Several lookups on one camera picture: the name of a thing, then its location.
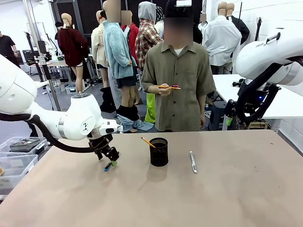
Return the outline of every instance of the black boots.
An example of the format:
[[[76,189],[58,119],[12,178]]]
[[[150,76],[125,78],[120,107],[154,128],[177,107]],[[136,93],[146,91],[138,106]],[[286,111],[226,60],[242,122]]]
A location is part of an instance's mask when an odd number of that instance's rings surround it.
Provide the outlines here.
[[[114,99],[112,96],[112,92],[110,90],[110,87],[104,87],[100,89],[100,91],[103,92],[102,98],[103,98],[103,103],[100,106],[100,109],[102,112],[106,113],[112,113],[116,111]]]
[[[116,113],[118,115],[128,118],[133,122],[139,120],[138,109],[135,105],[133,107],[125,107],[121,105],[117,109]]]

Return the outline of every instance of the shirt pocket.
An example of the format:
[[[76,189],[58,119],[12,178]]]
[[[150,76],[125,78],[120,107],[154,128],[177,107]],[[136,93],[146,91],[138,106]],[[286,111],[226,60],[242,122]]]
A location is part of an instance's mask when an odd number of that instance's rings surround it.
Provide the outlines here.
[[[197,71],[183,70],[184,89],[196,93]]]

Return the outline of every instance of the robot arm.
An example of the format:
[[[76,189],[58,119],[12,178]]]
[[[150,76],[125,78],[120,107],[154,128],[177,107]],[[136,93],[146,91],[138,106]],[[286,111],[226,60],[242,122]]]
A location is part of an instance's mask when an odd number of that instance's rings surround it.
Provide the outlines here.
[[[280,85],[303,82],[303,32],[281,29],[265,41],[252,42],[239,53],[236,71],[242,82],[237,102],[230,100],[225,115],[248,124],[261,119]]]
[[[92,94],[78,94],[71,98],[67,112],[49,111],[34,102],[37,88],[35,82],[21,69],[0,55],[0,120],[27,121],[35,124],[55,146],[70,152],[95,152],[99,159],[102,153],[111,160],[119,157],[109,147],[112,133],[123,131],[115,120],[101,116],[99,105]],[[74,148],[56,139],[90,140],[89,148]]]

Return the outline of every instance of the light blue fuzzy jacket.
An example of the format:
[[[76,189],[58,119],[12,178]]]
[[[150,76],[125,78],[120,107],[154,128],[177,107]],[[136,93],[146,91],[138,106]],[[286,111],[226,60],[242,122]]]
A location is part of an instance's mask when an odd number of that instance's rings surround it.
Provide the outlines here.
[[[118,23],[103,21],[104,48],[110,70],[116,79],[134,75],[133,67],[129,65],[129,49],[127,38]]]

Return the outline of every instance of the pencil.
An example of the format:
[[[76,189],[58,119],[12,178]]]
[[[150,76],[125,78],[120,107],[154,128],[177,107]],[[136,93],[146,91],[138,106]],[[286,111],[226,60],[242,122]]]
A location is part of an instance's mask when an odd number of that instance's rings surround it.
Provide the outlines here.
[[[142,140],[144,140],[145,142],[147,142],[151,147],[156,148],[154,145],[152,145],[149,141],[147,141],[146,139],[144,139],[143,137],[141,137]]]
[[[171,89],[181,90],[181,88],[179,88],[179,87],[165,87],[165,86],[159,86],[159,85],[155,85],[155,87],[158,87],[158,88],[171,88]]]

